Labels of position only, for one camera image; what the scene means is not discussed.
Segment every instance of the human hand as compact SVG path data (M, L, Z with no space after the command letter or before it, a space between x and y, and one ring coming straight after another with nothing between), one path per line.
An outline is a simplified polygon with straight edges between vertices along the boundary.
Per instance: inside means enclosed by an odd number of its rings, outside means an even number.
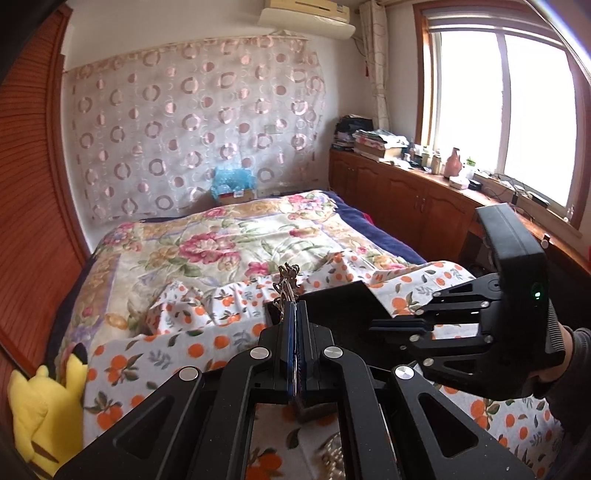
M538 377L538 380L541 383L550 383L558 380L566 369L569 367L570 359L573 357L573 336L571 333L564 328L561 324L560 325L560 333L562 333L562 338L564 340L564 361L560 365L556 365L556 367L547 368L545 370L538 370L535 372L530 373L530 377Z

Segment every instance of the pink vase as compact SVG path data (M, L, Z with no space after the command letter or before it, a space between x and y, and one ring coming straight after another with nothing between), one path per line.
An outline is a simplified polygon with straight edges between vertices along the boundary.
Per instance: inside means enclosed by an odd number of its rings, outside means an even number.
M452 154L447 159L445 170L443 171L443 177L448 179L449 177L457 177L462 169L462 162L460 161L460 150L454 148Z

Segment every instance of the person's arm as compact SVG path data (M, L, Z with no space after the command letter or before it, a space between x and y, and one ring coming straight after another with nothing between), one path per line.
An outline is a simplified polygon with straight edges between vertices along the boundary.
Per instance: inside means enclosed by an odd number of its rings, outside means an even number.
M566 348L564 362L532 374L538 378L534 395L546 398L552 415L576 441L591 419L587 414L591 403L591 330L573 332L562 325L560 329Z

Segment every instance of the pink circle pattern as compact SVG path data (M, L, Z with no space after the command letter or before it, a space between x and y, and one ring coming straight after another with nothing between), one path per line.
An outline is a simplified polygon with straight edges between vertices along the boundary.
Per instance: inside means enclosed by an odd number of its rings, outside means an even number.
M323 167L313 153L327 86L308 41L168 44L74 69L64 86L64 149L97 223L182 213L218 167L248 168L266 189Z

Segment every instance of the window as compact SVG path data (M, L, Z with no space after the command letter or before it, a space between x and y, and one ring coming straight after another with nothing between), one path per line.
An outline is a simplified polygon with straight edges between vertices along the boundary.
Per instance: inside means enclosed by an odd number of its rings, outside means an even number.
M490 4L429 2L415 9L430 42L422 49L425 79L428 66L432 71L425 91L433 91L424 102L432 108L419 107L428 113L417 137L442 157L459 148L477 168L523 185L570 216L582 190L584 108L567 52L531 13Z

